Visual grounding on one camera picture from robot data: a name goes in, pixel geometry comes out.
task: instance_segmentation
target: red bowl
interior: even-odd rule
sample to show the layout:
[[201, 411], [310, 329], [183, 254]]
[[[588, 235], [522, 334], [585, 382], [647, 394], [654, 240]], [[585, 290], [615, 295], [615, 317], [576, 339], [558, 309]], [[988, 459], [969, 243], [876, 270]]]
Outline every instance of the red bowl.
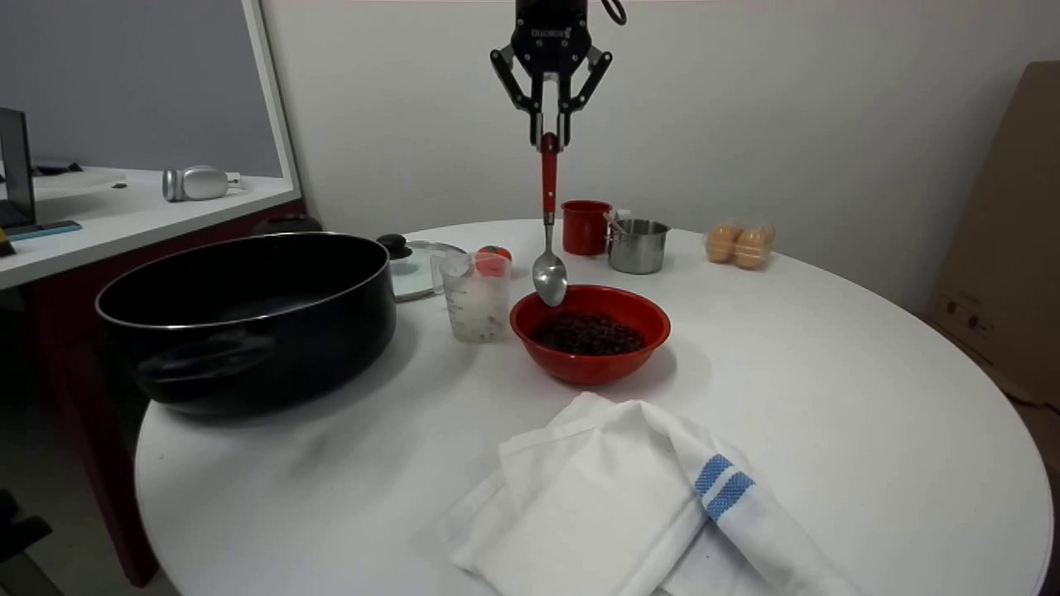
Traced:
[[[558, 313], [609, 314], [618, 325], [636, 329], [642, 348], [623, 355], [569, 355], [532, 340], [532, 330]], [[522, 295], [511, 309], [511, 329], [547, 374], [572, 387], [600, 387], [633, 374], [668, 339], [668, 317], [654, 300], [607, 285], [569, 285], [558, 309], [544, 304], [536, 295]]]

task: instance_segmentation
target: monitor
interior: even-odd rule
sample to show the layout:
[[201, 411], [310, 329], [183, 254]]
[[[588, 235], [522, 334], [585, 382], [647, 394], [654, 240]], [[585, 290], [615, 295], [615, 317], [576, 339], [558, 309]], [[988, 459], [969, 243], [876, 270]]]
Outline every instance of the monitor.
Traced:
[[36, 225], [25, 113], [0, 106], [0, 230]]

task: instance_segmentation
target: red cup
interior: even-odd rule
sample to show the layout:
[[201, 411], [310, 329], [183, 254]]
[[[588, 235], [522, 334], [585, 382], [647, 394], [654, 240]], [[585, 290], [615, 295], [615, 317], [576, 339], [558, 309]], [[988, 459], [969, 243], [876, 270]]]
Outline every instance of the red cup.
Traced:
[[607, 213], [609, 201], [562, 201], [562, 252], [600, 254], [607, 249]]

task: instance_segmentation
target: metal spoon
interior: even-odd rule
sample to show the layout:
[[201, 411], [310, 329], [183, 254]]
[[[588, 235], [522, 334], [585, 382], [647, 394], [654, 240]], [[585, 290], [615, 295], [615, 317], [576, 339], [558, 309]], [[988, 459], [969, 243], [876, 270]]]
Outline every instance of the metal spoon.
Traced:
[[538, 135], [538, 210], [544, 210], [544, 254], [532, 262], [532, 287], [544, 304], [556, 309], [565, 297], [565, 266], [554, 254], [556, 225], [556, 148], [554, 134]]

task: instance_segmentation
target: blue stripe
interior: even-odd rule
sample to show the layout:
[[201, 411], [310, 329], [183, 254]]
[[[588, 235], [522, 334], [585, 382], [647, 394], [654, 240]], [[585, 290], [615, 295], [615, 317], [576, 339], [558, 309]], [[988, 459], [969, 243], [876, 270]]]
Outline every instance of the blue stripe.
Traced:
[[703, 496], [731, 464], [724, 456], [708, 456], [695, 477], [695, 496]]
[[729, 506], [751, 488], [755, 480], [746, 475], [731, 475], [723, 494], [704, 506], [708, 520], [723, 520]]

